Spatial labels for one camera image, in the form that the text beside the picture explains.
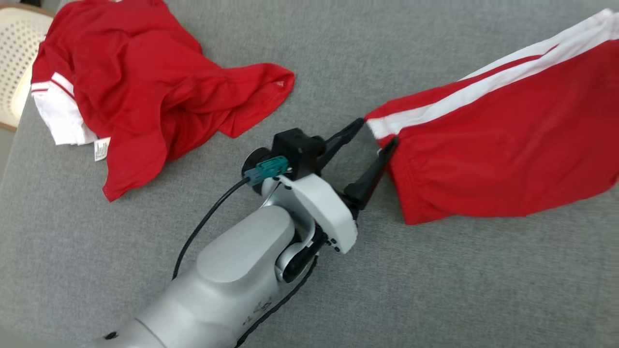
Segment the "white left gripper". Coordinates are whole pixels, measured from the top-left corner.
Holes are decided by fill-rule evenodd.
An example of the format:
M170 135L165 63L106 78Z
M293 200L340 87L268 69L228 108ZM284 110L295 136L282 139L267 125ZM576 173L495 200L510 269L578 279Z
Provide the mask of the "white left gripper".
M348 126L334 134L325 142L325 152L318 158L318 167L324 168L363 128L365 121L359 117ZM291 187L292 194L305 211L321 226L329 239L336 241L339 253L352 249L358 237L356 222L351 210L363 210L373 196L385 169L399 145L398 137L393 137L378 153L377 159L358 178L343 190L343 200L327 181L316 174L298 180L290 180L281 175L280 181Z

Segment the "red shorts with white stripe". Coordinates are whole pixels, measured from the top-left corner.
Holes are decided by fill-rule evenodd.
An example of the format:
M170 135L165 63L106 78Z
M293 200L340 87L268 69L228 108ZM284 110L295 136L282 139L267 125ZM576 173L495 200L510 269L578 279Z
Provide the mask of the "red shorts with white stripe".
M524 217L619 183L619 12L605 9L365 122L408 225Z

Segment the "red and white jersey shirt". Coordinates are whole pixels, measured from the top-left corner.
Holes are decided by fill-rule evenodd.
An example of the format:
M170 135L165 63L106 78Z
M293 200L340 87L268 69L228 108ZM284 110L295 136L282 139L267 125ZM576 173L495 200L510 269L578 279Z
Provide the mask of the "red and white jersey shirt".
M269 62L210 61L163 0L77 0L40 43L31 94L56 145L107 145L103 194L114 201L215 133L248 131L294 84Z

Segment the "beige perforated chair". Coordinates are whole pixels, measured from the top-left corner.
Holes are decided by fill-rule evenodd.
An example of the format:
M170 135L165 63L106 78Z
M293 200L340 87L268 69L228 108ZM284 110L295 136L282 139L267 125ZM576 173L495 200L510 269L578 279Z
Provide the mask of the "beige perforated chair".
M54 16L28 4L0 2L0 129L17 130L33 62Z

